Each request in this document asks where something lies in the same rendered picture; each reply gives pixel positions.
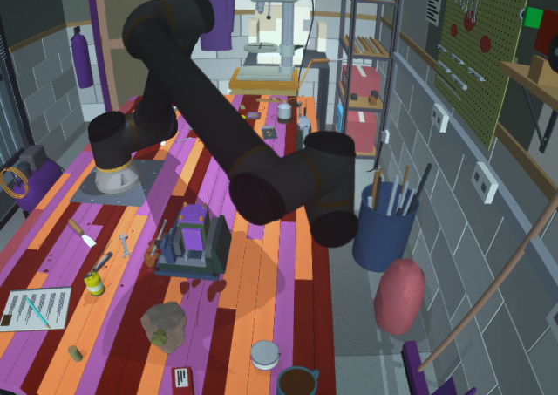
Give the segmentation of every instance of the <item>robotic arm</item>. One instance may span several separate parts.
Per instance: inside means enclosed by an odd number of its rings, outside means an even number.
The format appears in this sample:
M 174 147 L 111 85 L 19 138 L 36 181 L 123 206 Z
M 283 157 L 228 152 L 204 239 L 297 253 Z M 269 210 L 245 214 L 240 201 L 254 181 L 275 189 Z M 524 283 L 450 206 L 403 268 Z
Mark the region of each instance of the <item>robotic arm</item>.
M 227 173 L 231 201 L 244 219 L 265 225 L 305 206 L 317 243 L 348 243 L 358 231 L 354 141 L 341 133 L 310 133 L 304 149 L 277 156 L 191 59 L 201 33 L 213 26 L 209 0 L 152 0 L 130 14 L 124 46 L 149 75 L 132 115 L 108 112 L 89 125 L 99 190 L 134 187 L 139 175 L 132 153 L 176 134 L 174 103 Z

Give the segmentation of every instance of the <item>metal lid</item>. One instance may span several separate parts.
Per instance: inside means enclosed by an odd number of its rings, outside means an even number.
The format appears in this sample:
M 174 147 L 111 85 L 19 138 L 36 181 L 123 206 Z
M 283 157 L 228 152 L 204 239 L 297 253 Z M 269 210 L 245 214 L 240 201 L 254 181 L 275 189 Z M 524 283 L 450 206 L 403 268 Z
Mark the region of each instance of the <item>metal lid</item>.
M 280 354 L 276 344 L 268 340 L 258 341 L 250 350 L 252 360 L 263 366 L 273 364 Z

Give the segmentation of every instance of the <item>metal shelving unit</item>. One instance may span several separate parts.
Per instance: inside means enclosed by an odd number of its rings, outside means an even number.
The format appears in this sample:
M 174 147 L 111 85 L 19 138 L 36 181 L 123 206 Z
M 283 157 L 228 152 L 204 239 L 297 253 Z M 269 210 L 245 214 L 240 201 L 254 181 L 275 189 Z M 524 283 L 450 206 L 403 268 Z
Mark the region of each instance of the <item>metal shelving unit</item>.
M 374 3 L 378 5 L 378 10 L 376 13 L 376 30 L 374 32 L 374 40 L 373 42 L 376 49 L 379 50 L 380 53 L 370 53 L 367 52 L 366 54 L 355 53 L 355 32 L 356 32 L 356 25 L 357 25 L 357 5 L 358 3 Z M 393 26 L 391 31 L 391 42 L 389 50 L 385 48 L 379 41 L 380 38 L 380 24 L 382 23 L 382 12 L 384 10 L 384 6 L 393 6 Z M 340 59 L 343 57 L 343 54 L 347 56 L 347 76 L 345 85 L 347 90 L 350 92 L 350 78 L 352 74 L 352 67 L 353 59 L 371 59 L 372 66 L 377 68 L 378 61 L 387 61 L 388 62 L 388 69 L 387 69 L 387 78 L 385 83 L 385 90 L 383 97 L 378 97 L 379 103 L 375 106 L 371 106 L 368 104 L 367 98 L 359 98 L 355 103 L 355 106 L 350 106 L 350 94 L 345 94 L 345 91 L 341 84 L 341 76 L 343 72 L 343 61 L 337 61 L 337 78 L 336 78 L 336 92 L 335 92 L 335 107 L 334 107 L 334 123 L 335 125 L 335 117 L 337 116 L 337 105 L 339 104 L 339 99 L 343 100 L 343 126 L 342 126 L 342 133 L 345 133 L 347 130 L 347 114 L 348 111 L 357 111 L 357 112 L 376 112 L 381 113 L 380 123 L 378 124 L 378 128 L 376 130 L 376 138 L 374 139 L 374 144 L 376 148 L 376 155 L 372 158 L 375 160 L 374 162 L 374 170 L 378 169 L 379 163 L 379 155 L 382 151 L 382 141 L 380 140 L 382 135 L 381 133 L 386 130 L 389 122 L 389 114 L 391 108 L 391 92 L 393 87 L 393 79 L 396 70 L 396 62 L 393 59 L 393 53 L 398 52 L 399 48 L 399 29 L 401 27 L 401 19 L 403 16 L 403 0 L 357 0 L 353 1 L 350 0 L 350 28 L 349 28 L 349 36 L 344 37 L 344 29 L 345 29 L 345 10 L 347 6 L 347 0 L 341 0 L 341 22 L 339 25 L 339 52 L 337 54 L 337 58 Z

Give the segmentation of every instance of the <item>pink bag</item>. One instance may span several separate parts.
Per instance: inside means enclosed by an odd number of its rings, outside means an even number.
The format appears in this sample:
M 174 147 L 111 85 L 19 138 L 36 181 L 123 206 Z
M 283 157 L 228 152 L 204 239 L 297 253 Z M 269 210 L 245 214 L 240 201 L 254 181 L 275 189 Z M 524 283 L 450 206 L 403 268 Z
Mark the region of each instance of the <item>pink bag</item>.
M 413 260 L 395 260 L 390 264 L 374 299 L 378 326 L 396 336 L 406 333 L 419 314 L 425 286 L 425 274 Z

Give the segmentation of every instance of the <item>teal pen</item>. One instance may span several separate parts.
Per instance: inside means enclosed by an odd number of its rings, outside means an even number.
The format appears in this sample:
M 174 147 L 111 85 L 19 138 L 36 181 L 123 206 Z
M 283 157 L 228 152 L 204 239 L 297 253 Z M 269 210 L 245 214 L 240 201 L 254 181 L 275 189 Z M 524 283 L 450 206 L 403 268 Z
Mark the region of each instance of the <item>teal pen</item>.
M 25 298 L 27 300 L 27 303 L 33 308 L 33 310 L 37 313 L 39 319 L 41 321 L 43 321 L 44 325 L 46 325 L 47 327 L 49 327 L 49 330 L 51 329 L 51 326 L 46 322 L 46 319 L 43 318 L 43 316 L 41 315 L 41 313 L 37 310 L 37 308 L 35 308 L 35 305 L 33 305 L 33 303 L 29 300 L 29 297 Z

